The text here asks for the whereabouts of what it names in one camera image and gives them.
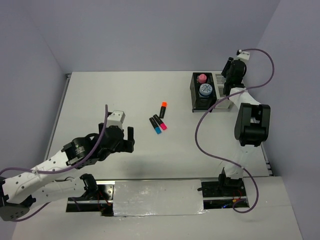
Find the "blue round putty jar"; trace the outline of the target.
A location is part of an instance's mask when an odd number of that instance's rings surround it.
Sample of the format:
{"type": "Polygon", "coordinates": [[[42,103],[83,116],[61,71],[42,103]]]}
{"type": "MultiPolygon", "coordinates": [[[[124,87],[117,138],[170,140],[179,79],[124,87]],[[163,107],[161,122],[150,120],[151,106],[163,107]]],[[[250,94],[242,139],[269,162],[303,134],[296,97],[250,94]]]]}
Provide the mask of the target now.
{"type": "Polygon", "coordinates": [[[214,88],[208,83],[203,83],[199,86],[198,95],[201,98],[212,98],[214,96],[214,88]]]}

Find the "pink cap highlighter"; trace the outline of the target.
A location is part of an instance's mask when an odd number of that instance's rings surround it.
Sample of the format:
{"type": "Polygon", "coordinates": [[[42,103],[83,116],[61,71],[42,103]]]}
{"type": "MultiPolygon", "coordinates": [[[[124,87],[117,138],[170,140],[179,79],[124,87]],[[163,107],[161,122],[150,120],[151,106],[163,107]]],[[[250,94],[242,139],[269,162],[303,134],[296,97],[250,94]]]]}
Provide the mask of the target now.
{"type": "Polygon", "coordinates": [[[165,125],[165,123],[162,121],[162,119],[157,114],[153,115],[153,118],[162,130],[167,129],[167,126],[165,125]]]}

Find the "blue cap highlighter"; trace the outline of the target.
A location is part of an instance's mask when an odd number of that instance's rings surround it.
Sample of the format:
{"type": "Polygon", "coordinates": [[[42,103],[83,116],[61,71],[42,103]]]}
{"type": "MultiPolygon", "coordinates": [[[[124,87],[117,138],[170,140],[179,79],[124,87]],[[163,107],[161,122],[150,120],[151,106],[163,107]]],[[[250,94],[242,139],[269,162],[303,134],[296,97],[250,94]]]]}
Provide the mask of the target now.
{"type": "Polygon", "coordinates": [[[155,132],[156,132],[157,134],[161,134],[162,131],[161,131],[159,125],[157,124],[156,120],[155,120],[153,117],[150,117],[150,118],[149,118],[149,121],[150,121],[152,127],[154,128],[155,132]]]}

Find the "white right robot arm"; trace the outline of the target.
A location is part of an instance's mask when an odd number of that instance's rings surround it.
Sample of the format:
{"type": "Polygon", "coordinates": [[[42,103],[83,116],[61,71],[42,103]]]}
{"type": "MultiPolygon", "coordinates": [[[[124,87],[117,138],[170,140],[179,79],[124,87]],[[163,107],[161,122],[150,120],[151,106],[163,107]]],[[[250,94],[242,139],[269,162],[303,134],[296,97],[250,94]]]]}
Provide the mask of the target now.
{"type": "Polygon", "coordinates": [[[218,77],[209,72],[194,72],[190,81],[192,112],[210,113],[223,102],[233,103],[238,110],[234,126],[238,150],[218,176],[217,190],[223,196],[242,187],[249,154],[269,136],[271,108],[256,101],[243,83],[249,58],[249,52],[240,50],[236,57],[228,58],[220,73],[222,90],[217,85],[218,77]]]}

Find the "pink cap clear tube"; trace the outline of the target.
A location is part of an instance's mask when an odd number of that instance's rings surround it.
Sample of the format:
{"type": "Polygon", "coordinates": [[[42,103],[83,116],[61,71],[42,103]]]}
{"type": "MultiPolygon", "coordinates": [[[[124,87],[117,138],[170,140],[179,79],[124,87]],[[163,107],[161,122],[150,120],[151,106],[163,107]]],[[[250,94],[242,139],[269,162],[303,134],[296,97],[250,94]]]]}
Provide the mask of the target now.
{"type": "Polygon", "coordinates": [[[201,73],[201,74],[198,76],[198,78],[197,78],[197,80],[198,80],[198,82],[199,82],[200,84],[205,84],[205,83],[207,82],[207,79],[208,79],[208,77],[207,77],[207,75],[204,74],[204,73],[201,73]]]}

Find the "orange cap highlighter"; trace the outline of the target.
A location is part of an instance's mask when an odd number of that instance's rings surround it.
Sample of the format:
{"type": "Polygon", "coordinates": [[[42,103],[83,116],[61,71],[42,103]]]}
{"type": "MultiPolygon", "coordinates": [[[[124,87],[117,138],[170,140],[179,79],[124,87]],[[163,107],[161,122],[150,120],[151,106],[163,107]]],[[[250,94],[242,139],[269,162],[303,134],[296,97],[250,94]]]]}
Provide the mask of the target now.
{"type": "Polygon", "coordinates": [[[159,117],[161,119],[164,118],[166,109],[167,109],[167,102],[163,101],[160,107],[160,112],[159,112],[159,117]]]}

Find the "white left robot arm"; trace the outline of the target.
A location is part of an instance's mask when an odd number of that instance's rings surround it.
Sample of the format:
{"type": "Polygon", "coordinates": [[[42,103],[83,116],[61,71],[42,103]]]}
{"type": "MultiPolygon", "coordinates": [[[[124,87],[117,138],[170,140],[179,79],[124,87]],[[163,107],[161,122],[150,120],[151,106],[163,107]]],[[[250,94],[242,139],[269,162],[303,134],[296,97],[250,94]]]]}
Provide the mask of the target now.
{"type": "Polygon", "coordinates": [[[77,137],[54,156],[14,177],[0,179],[0,217],[3,221],[21,222],[34,207],[63,198],[91,200],[99,194],[92,174],[75,173],[87,166],[104,161],[114,153],[134,151],[134,128],[127,135],[118,126],[99,124],[98,133],[77,137]]]}

